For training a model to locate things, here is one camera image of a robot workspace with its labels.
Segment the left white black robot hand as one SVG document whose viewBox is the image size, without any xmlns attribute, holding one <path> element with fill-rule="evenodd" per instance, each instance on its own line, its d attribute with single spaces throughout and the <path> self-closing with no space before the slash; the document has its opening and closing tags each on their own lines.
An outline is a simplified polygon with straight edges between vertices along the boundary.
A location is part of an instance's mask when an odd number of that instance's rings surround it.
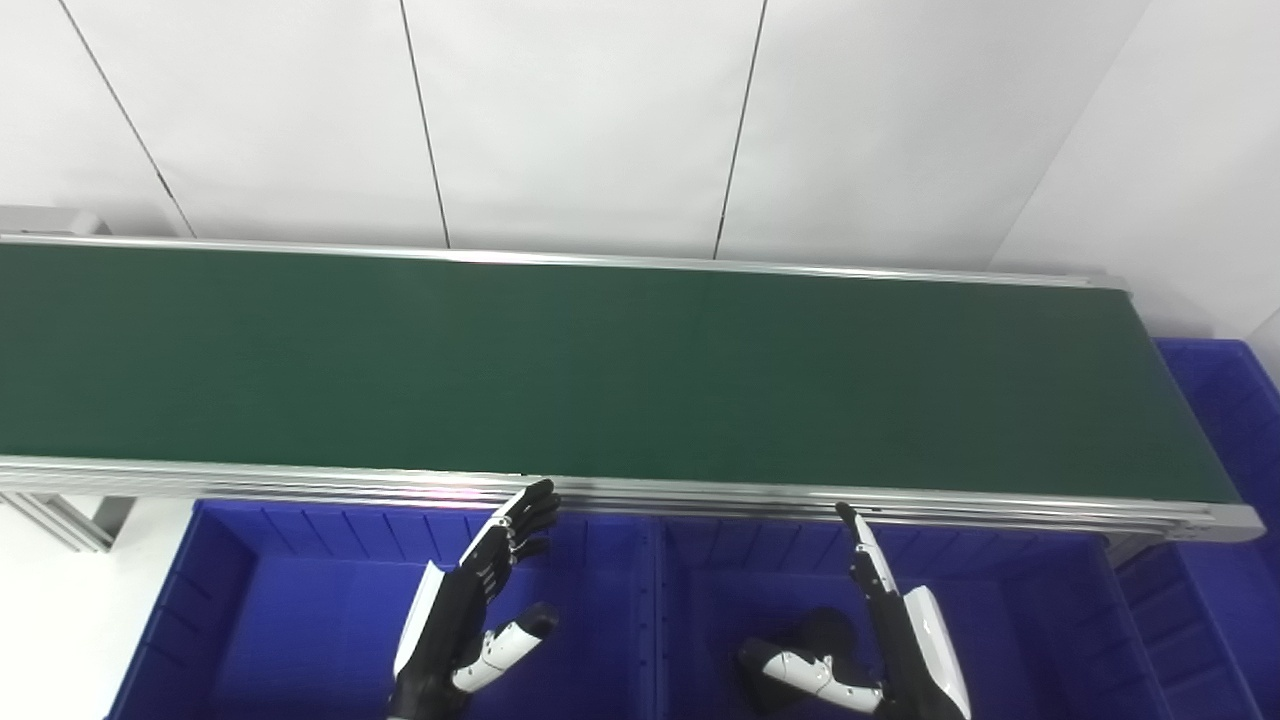
<svg viewBox="0 0 1280 720">
<path fill-rule="evenodd" d="M 547 551 L 541 532 L 558 518 L 552 479 L 526 486 L 475 532 L 451 570 L 429 562 L 402 626 L 393 661 L 389 719 L 458 719 L 470 700 L 539 647 L 559 614 L 536 602 L 484 629 L 486 611 L 517 564 Z"/>
</svg>

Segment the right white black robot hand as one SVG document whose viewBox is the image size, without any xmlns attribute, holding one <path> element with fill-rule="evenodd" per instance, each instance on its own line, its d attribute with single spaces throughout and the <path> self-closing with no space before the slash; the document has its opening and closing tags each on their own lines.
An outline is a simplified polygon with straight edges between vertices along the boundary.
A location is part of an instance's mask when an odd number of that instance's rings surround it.
<svg viewBox="0 0 1280 720">
<path fill-rule="evenodd" d="M 969 719 L 972 702 L 937 598 L 925 585 L 901 592 L 867 519 L 835 510 L 854 541 L 849 575 L 869 612 L 883 674 L 856 657 L 858 629 L 847 614 L 818 607 L 773 639 L 750 637 L 736 655 L 748 701 L 759 714 L 803 700 L 872 719 Z"/>
</svg>

